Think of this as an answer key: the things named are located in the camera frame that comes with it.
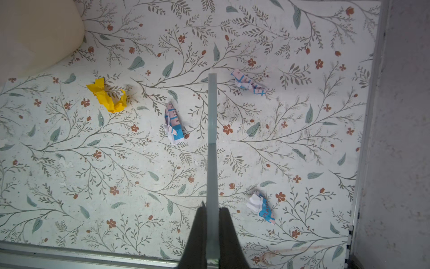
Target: yellow crumpled paper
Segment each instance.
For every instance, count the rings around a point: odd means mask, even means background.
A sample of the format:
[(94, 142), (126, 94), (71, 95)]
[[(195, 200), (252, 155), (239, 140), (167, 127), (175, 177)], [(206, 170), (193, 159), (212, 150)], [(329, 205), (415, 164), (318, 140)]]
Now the yellow crumpled paper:
[(104, 105), (110, 113), (120, 112), (127, 106), (127, 94), (124, 90), (121, 90), (123, 92), (123, 96), (121, 96), (119, 102), (114, 105), (112, 98), (104, 90), (103, 77), (96, 79), (94, 84), (87, 85), (87, 88), (97, 97), (100, 104)]

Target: torn paper scrap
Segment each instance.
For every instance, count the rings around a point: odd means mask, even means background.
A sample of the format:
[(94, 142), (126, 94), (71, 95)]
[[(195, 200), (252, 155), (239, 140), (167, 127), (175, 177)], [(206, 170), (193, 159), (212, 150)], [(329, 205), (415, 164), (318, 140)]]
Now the torn paper scrap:
[(252, 81), (252, 79), (245, 76), (239, 69), (234, 69), (231, 75), (234, 77), (238, 88), (251, 90), (254, 94), (259, 94), (261, 96), (267, 91), (265, 86)]
[(246, 203), (246, 206), (252, 211), (258, 213), (266, 221), (275, 225), (272, 210), (270, 209), (266, 198), (264, 198), (260, 192), (254, 192), (249, 198), (249, 202)]
[(104, 78), (98, 78), (94, 84), (87, 85), (87, 88), (97, 97), (101, 105), (104, 105), (110, 113), (120, 112), (127, 106), (127, 94), (124, 90), (121, 99), (114, 105), (112, 98), (104, 90)]
[(168, 102), (166, 104), (166, 111), (164, 118), (166, 119), (166, 124), (164, 128), (167, 133), (167, 137), (172, 143), (172, 145), (176, 145), (179, 142), (185, 140), (184, 133), (182, 132), (182, 126), (179, 122), (178, 115), (176, 114), (176, 110), (172, 105), (172, 102)]

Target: teal leaf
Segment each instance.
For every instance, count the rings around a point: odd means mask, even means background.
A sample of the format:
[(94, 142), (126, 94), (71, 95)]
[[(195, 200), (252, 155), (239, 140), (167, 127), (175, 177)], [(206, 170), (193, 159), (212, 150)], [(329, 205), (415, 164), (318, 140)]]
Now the teal leaf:
[(332, 223), (330, 223), (330, 231), (332, 231), (333, 233), (335, 233), (335, 234), (339, 234), (339, 231), (338, 230), (336, 230), (336, 228), (333, 226), (333, 224)]
[(60, 130), (61, 130), (61, 126), (58, 127), (57, 130), (55, 130), (52, 134), (51, 134), (51, 141), (55, 142), (58, 139), (58, 136), (60, 135)]
[(98, 143), (100, 143), (100, 139), (99, 139), (99, 140), (94, 140), (93, 142), (88, 143), (88, 144), (87, 144), (87, 146), (88, 146), (88, 147), (95, 146), (95, 145), (97, 145)]
[(309, 110), (306, 113), (306, 123), (311, 123), (313, 118), (313, 109), (312, 106), (309, 107)]
[(182, 187), (178, 190), (178, 194), (183, 194), (185, 192), (186, 184), (182, 185)]
[(142, 60), (142, 57), (137, 56), (137, 57), (133, 60), (132, 65), (131, 65), (129, 68), (127, 68), (127, 69), (128, 69), (128, 70), (135, 70), (135, 69), (137, 69), (137, 68), (139, 68), (139, 67), (143, 67), (144, 65), (145, 65), (145, 62), (144, 62), (144, 60)]
[(167, 92), (169, 92), (170, 95), (173, 96), (173, 99), (175, 99), (176, 102), (178, 101), (178, 95), (174, 91), (167, 90)]
[(293, 151), (294, 151), (295, 153), (297, 153), (297, 155), (298, 155), (300, 158), (302, 158), (303, 160), (305, 160), (305, 161), (306, 161), (306, 155), (304, 155), (301, 151), (299, 151), (298, 149), (295, 149), (295, 148), (293, 148)]
[(300, 26), (300, 17), (301, 17), (301, 10), (300, 8), (294, 6), (294, 15), (293, 15), (293, 22), (296, 29)]
[(157, 196), (153, 195), (152, 193), (148, 193), (148, 195), (149, 195), (152, 199), (154, 199), (154, 200), (156, 200), (156, 201), (159, 201), (159, 202), (160, 202), (160, 200), (158, 200)]
[(168, 64), (168, 65), (164, 68), (164, 70), (163, 70), (163, 76), (165, 76), (165, 77), (169, 77), (169, 76), (170, 76), (170, 73), (172, 72), (172, 69), (173, 69), (173, 60), (172, 60), (172, 63), (171, 63), (171, 64)]
[(100, 110), (98, 111), (98, 126), (102, 127), (104, 125), (104, 118), (103, 115), (101, 114)]
[(166, 253), (164, 253), (164, 251), (160, 248), (160, 255), (161, 257), (163, 257), (164, 259), (170, 259), (169, 256), (166, 255)]
[(167, 212), (171, 216), (173, 213), (173, 203), (169, 199), (167, 199)]
[(151, 171), (148, 171), (148, 173), (149, 173), (149, 175), (152, 177), (152, 179), (153, 180), (155, 180), (155, 181), (158, 181), (158, 176), (156, 175), (156, 174), (154, 174), (153, 172), (151, 172)]
[(253, 137), (258, 129), (260, 128), (260, 122), (257, 122), (256, 124), (252, 125), (248, 130), (246, 130), (246, 133), (249, 137)]
[(8, 149), (10, 149), (13, 146), (15, 146), (15, 144), (12, 144), (12, 145), (4, 144), (4, 146), (0, 148), (0, 152), (8, 150)]
[(58, 157), (58, 159), (61, 159), (61, 158), (66, 159), (66, 158), (64, 158), (64, 156), (63, 156), (63, 155), (61, 155), (61, 154), (59, 154), (59, 153), (55, 154), (55, 156), (57, 156), (57, 157)]
[(227, 12), (238, 12), (237, 11), (237, 9), (235, 9), (234, 7), (232, 7), (232, 6), (228, 6), (228, 7), (226, 7), (225, 8), (225, 11), (227, 11)]
[(36, 133), (36, 125), (34, 125), (31, 131), (28, 132), (27, 134), (29, 137), (33, 137), (35, 133)]
[(278, 0), (270, 0), (270, 2), (272, 2), (273, 5), (280, 7), (282, 10), (284, 10), (281, 6), (281, 4), (278, 2)]
[(126, 204), (126, 203), (123, 203), (123, 202), (114, 203), (114, 204), (111, 206), (111, 208), (115, 209), (115, 208), (117, 208), (118, 206), (123, 205), (123, 204)]
[(69, 78), (63, 82), (64, 84), (70, 84), (76, 80), (75, 73), (70, 74)]
[(264, 181), (263, 183), (260, 183), (260, 187), (265, 187), (265, 186), (267, 186), (269, 184), (276, 184), (276, 183), (273, 182), (273, 181), (268, 180), (268, 181)]
[(324, 174), (324, 172), (322, 172), (322, 173), (311, 172), (311, 173), (307, 174), (307, 179), (314, 179), (314, 178), (321, 176), (322, 174)]
[(338, 247), (335, 249), (335, 252), (333, 253), (332, 261), (333, 261), (334, 259), (336, 259), (337, 257), (339, 257), (339, 256), (342, 254), (342, 252), (343, 252), (343, 251), (344, 251), (344, 247), (338, 246)]
[(292, 246), (292, 248), (293, 247), (299, 247), (299, 246), (304, 245), (304, 244), (306, 244), (306, 242), (297, 242)]
[(100, 34), (100, 38), (103, 39), (103, 40), (110, 40), (107, 36), (105, 36), (103, 34)]
[(339, 165), (343, 165), (343, 164), (344, 164), (346, 156), (347, 156), (347, 154), (345, 153), (345, 154), (343, 155), (343, 157), (338, 161), (338, 164), (339, 164)]
[(43, 220), (41, 219), (36, 219), (36, 221), (33, 224), (33, 230), (31, 233), (34, 233), (35, 231), (37, 231), (40, 227), (42, 227), (43, 224)]
[(82, 215), (86, 218), (86, 219), (88, 219), (89, 218), (89, 213), (88, 213), (88, 211), (85, 209), (85, 208), (83, 208), (82, 206), (79, 206), (80, 208), (81, 208), (81, 213), (82, 213)]
[(215, 61), (215, 62), (219, 60), (219, 56), (220, 56), (220, 54), (219, 54), (219, 50), (218, 50), (218, 48), (217, 48), (217, 46), (216, 46), (216, 44), (215, 44), (215, 47), (214, 47), (214, 61)]
[(27, 203), (32, 207), (36, 207), (37, 204), (31, 200), (31, 198), (27, 195)]

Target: red flower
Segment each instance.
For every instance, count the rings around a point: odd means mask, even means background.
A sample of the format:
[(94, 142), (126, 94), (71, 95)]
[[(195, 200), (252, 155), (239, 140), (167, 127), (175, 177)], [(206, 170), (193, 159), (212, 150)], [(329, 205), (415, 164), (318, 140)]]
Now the red flower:
[(83, 99), (83, 101), (81, 101), (81, 105), (83, 105), (83, 107), (87, 107), (87, 106), (89, 106), (89, 99), (88, 100), (85, 100), (85, 98)]
[(299, 177), (298, 175), (293, 177), (293, 181), (295, 181), (296, 183), (298, 183), (299, 180), (301, 180), (301, 177)]
[(349, 134), (351, 136), (353, 132), (354, 132), (354, 130), (351, 130), (351, 127), (348, 128), (347, 134)]
[(260, 257), (254, 256), (254, 258), (252, 259), (253, 262), (255, 262), (255, 264), (260, 262)]
[(116, 194), (118, 194), (120, 191), (119, 190), (117, 190), (117, 187), (116, 186), (113, 186), (113, 187), (110, 187), (110, 193), (111, 194), (113, 194), (114, 196), (116, 195)]
[(178, 41), (179, 43), (185, 43), (185, 35), (180, 35)]
[(279, 194), (276, 193), (275, 197), (278, 198), (278, 202), (285, 201), (285, 194), (283, 194), (282, 192), (280, 192)]
[(132, 126), (132, 132), (137, 132), (137, 130), (139, 130), (139, 127), (136, 126), (136, 124), (133, 124)]
[(328, 104), (326, 104), (326, 106), (325, 106), (325, 107), (323, 107), (323, 109), (324, 109), (326, 112), (328, 112), (328, 111), (331, 109), (331, 107), (329, 107), (329, 105), (328, 105)]
[(96, 150), (95, 153), (92, 155), (93, 157), (96, 157), (97, 159), (101, 157), (101, 152)]
[(248, 60), (248, 65), (249, 66), (254, 66), (254, 65), (256, 65), (257, 64), (257, 62), (256, 61), (254, 61), (254, 59), (253, 58), (251, 58), (250, 60)]
[(291, 236), (292, 236), (292, 237), (294, 237), (294, 238), (297, 238), (299, 235), (300, 235), (300, 232), (298, 232), (297, 230), (294, 230), (294, 231), (291, 233)]
[(348, 16), (351, 16), (352, 14), (354, 14), (354, 8), (350, 6), (347, 8), (347, 10), (345, 10), (345, 12)]
[(117, 222), (114, 221), (113, 219), (106, 220), (106, 223), (109, 225), (109, 229), (115, 228), (117, 226)]
[(38, 107), (40, 106), (41, 103), (42, 101), (39, 101), (39, 99), (34, 100), (34, 105), (37, 105)]
[(317, 69), (320, 69), (320, 68), (323, 68), (323, 61), (321, 61), (321, 59), (318, 59), (318, 61), (315, 61), (315, 64), (316, 64), (316, 68)]
[(230, 128), (230, 124), (224, 125), (223, 128), (224, 129), (222, 131), (224, 133), (226, 133), (226, 134), (233, 133), (233, 129)]

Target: floral tablecloth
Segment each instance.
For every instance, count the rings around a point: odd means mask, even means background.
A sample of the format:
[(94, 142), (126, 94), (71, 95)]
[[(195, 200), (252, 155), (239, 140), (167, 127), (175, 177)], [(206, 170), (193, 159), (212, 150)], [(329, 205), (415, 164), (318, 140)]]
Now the floral tablecloth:
[[(343, 268), (379, 2), (75, 2), (82, 46), (0, 93), (2, 240), (180, 259), (206, 195), (216, 72), (219, 202), (249, 263)], [(236, 88), (236, 68), (265, 96)], [(101, 77), (124, 111), (87, 89)], [(274, 226), (246, 207), (253, 190)]]

